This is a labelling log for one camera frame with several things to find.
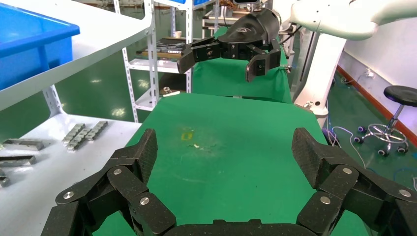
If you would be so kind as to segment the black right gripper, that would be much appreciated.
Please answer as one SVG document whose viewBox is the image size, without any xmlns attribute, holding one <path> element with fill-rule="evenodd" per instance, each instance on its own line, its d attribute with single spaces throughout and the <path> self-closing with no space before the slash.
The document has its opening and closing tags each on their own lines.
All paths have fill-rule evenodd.
<svg viewBox="0 0 417 236">
<path fill-rule="evenodd" d="M 281 64 L 281 48 L 278 32 L 281 20 L 278 13 L 263 8 L 251 12 L 232 24 L 223 35 L 193 41 L 185 46 L 177 60 L 180 74 L 197 62 L 224 58 L 247 60 L 245 79 L 252 82 Z"/>
</svg>

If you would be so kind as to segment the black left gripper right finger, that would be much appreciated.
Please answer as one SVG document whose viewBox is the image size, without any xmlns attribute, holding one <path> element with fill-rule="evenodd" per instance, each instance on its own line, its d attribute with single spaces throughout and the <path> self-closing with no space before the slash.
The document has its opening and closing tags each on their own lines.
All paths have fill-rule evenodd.
<svg viewBox="0 0 417 236">
<path fill-rule="evenodd" d="M 415 192 L 365 169 L 341 148 L 317 142 L 303 127 L 294 131 L 292 152 L 315 189 L 297 216 L 298 225 L 328 236 L 349 211 L 380 236 L 416 235 Z"/>
</svg>

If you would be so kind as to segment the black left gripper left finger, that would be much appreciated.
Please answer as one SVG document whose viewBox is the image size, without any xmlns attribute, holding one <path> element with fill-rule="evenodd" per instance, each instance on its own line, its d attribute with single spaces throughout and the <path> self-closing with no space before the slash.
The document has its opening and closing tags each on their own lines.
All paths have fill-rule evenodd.
<svg viewBox="0 0 417 236">
<path fill-rule="evenodd" d="M 145 130 L 138 143 L 117 149 L 101 170 L 56 196 L 42 235 L 90 236 L 116 212 L 138 236 L 166 234 L 176 218 L 147 186 L 157 152 L 154 129 Z"/>
</svg>

